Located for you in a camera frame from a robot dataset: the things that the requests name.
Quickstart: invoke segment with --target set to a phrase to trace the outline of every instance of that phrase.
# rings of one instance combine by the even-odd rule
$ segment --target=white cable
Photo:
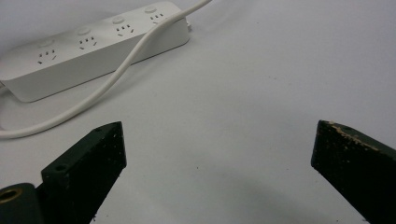
[[[193,7],[190,7],[186,10],[180,11],[173,16],[163,20],[162,22],[158,23],[154,26],[151,30],[149,30],[136,44],[134,49],[129,53],[120,67],[110,76],[110,78],[96,91],[94,91],[91,95],[89,95],[86,99],[81,101],[79,104],[71,107],[70,109],[64,111],[62,114],[56,116],[55,118],[49,119],[37,125],[34,125],[29,128],[23,128],[19,130],[1,130],[0,131],[0,139],[7,139],[7,138],[19,138],[25,137],[28,135],[36,134],[44,132],[50,128],[53,128],[68,119],[73,118],[75,115],[83,112],[84,110],[88,109],[92,105],[94,105],[97,100],[105,94],[115,83],[116,81],[124,74],[125,70],[131,65],[132,61],[139,55],[142,51],[143,47],[156,35],[162,32],[164,29],[172,25],[175,21],[181,20],[186,16],[190,15],[192,12],[198,10],[199,8],[205,6],[211,2],[211,0],[202,0],[198,4]]]

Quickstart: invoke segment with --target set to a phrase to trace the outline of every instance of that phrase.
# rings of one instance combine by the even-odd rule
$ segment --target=white power strip
[[[21,101],[32,102],[108,74],[148,30],[179,11],[160,2],[17,47],[0,60],[0,82]],[[177,21],[133,63],[188,40],[186,20]]]

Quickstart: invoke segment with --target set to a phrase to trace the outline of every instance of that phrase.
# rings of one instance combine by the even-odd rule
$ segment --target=socket
[[[140,38],[179,12],[159,2],[16,47],[0,59],[0,82],[19,100],[33,102],[115,71]],[[133,62],[189,41],[186,19],[175,22]]]

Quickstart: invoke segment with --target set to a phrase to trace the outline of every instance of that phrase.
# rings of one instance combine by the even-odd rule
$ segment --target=white table
[[[0,55],[149,3],[2,1]],[[37,186],[82,136],[120,120],[128,166],[97,224],[365,223],[310,159],[320,119],[396,147],[395,10],[391,0],[214,0],[189,16],[187,45],[130,67],[89,111],[1,140],[0,189]],[[51,118],[105,80],[31,104],[2,90],[1,126]]]

